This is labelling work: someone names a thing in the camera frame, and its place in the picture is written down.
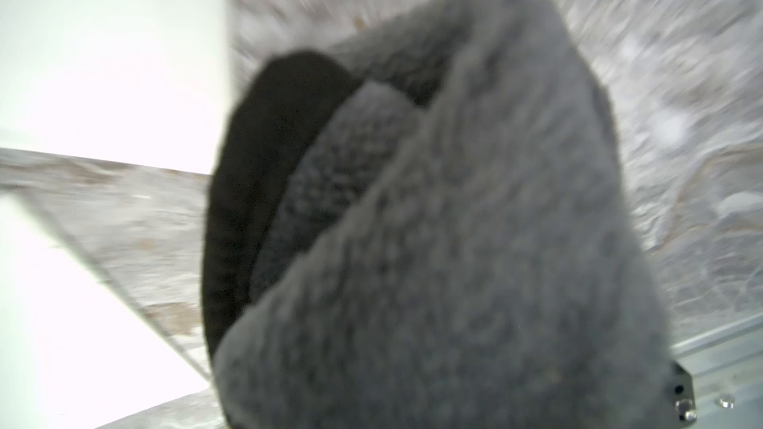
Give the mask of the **grey blue wiping cloth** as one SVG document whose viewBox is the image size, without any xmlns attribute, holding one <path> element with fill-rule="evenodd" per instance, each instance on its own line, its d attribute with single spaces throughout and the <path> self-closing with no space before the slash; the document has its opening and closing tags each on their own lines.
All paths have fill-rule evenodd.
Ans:
<svg viewBox="0 0 763 429">
<path fill-rule="evenodd" d="M 264 64 L 212 178 L 232 428 L 665 428 L 608 95 L 550 0 L 429 0 Z"/>
</svg>

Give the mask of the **white drawing tablet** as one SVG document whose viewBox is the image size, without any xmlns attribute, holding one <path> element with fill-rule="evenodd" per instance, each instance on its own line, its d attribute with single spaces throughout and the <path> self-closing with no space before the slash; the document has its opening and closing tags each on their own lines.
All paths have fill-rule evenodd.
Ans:
<svg viewBox="0 0 763 429">
<path fill-rule="evenodd" d="M 99 428 L 208 386 L 20 196 L 2 194 L 2 427 Z"/>
<path fill-rule="evenodd" d="M 229 0 L 1 0 L 1 144 L 207 174 Z"/>
</svg>

